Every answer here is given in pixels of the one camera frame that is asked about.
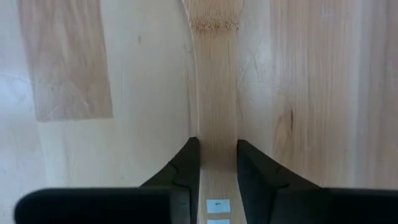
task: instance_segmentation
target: wood grain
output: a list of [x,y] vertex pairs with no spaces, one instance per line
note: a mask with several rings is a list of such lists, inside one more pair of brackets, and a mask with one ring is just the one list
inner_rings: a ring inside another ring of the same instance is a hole
[[322,185],[345,185],[353,152],[354,1],[272,1],[272,154]]
[[[0,1],[0,223],[13,223],[17,200],[33,190],[139,186],[190,135],[187,84],[195,67],[181,2],[100,3],[114,117],[37,122],[32,87],[40,85],[26,63],[19,0]],[[60,31],[53,31],[56,41]]]
[[113,117],[100,2],[18,3],[37,120]]
[[364,1],[356,185],[398,188],[398,2]]
[[[236,177],[237,28],[242,1],[185,0],[197,72],[201,144],[199,223],[227,218],[245,223]],[[208,214],[206,200],[230,199],[231,213]]]

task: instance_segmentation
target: small white sticker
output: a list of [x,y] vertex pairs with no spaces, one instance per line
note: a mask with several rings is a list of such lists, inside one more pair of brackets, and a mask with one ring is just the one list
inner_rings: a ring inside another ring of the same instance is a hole
[[229,220],[207,220],[207,224],[230,224]]
[[231,206],[229,205],[229,199],[222,200],[207,200],[207,213],[218,214],[218,213],[231,213]]

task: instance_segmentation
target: rectangular wood panel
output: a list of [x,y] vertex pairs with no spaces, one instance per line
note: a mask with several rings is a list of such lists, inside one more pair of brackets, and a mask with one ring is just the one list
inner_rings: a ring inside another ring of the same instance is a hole
[[38,121],[111,118],[99,0],[19,0]]

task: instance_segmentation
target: black clamp jaw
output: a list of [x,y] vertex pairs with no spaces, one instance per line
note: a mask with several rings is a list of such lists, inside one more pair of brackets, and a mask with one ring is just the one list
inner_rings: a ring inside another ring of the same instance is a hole
[[14,218],[17,224],[196,223],[199,178],[199,140],[190,138],[140,187],[39,190],[18,202]]
[[[238,141],[238,182],[248,224],[398,223],[398,192],[321,188]],[[140,187],[47,189],[25,196],[15,210],[27,223],[197,222],[200,143],[190,138]]]

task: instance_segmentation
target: wooden table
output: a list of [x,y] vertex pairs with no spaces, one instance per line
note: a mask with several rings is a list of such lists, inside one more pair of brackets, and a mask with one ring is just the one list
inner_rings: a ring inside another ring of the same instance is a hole
[[[245,0],[238,137],[316,184],[398,189],[398,1]],[[0,1],[0,222],[142,184],[196,136],[180,0]]]

